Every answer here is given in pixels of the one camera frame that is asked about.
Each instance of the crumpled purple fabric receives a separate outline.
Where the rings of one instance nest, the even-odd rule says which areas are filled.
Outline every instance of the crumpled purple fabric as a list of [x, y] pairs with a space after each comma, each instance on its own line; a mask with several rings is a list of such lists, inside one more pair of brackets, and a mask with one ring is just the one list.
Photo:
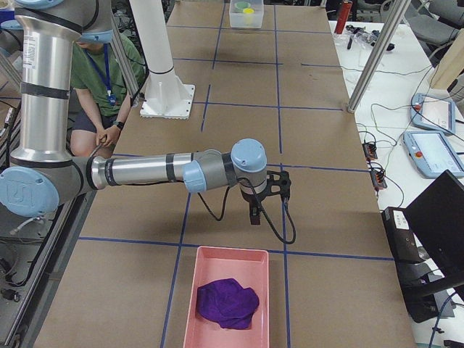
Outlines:
[[242, 288], [233, 278], [200, 286], [196, 294], [198, 313], [221, 328], [248, 328], [259, 305], [260, 299], [254, 290]]

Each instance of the id badge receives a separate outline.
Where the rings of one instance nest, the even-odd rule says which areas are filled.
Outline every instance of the id badge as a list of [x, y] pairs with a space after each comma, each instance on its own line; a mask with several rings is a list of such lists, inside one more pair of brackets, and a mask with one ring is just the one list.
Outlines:
[[111, 105], [112, 107], [116, 105], [116, 96], [114, 94], [110, 94], [107, 98], [109, 105]]

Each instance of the person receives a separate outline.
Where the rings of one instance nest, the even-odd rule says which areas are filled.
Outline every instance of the person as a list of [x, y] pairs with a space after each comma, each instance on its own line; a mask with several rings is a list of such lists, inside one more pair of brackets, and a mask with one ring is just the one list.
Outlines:
[[[121, 40], [141, 85], [144, 69], [140, 54], [127, 37], [121, 35]], [[131, 111], [131, 98], [108, 43], [78, 41], [73, 45], [71, 86], [82, 106], [72, 127], [71, 152], [87, 157], [101, 145], [95, 155], [110, 158]]]

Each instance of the black monitor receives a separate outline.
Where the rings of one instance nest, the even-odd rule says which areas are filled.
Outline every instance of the black monitor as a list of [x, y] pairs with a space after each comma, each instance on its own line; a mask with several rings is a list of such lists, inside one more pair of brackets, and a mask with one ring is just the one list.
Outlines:
[[428, 297], [454, 288], [464, 299], [464, 185], [446, 170], [404, 210], [418, 237], [444, 278], [402, 284], [408, 311], [415, 321], [436, 316]]

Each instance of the pink plastic bin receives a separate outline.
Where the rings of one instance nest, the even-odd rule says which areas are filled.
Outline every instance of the pink plastic bin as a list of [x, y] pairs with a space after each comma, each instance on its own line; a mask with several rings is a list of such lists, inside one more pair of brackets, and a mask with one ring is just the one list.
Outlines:
[[[224, 329], [196, 312], [196, 291], [218, 279], [235, 278], [260, 298], [247, 330]], [[269, 256], [264, 250], [201, 246], [196, 252], [183, 348], [269, 348]]]

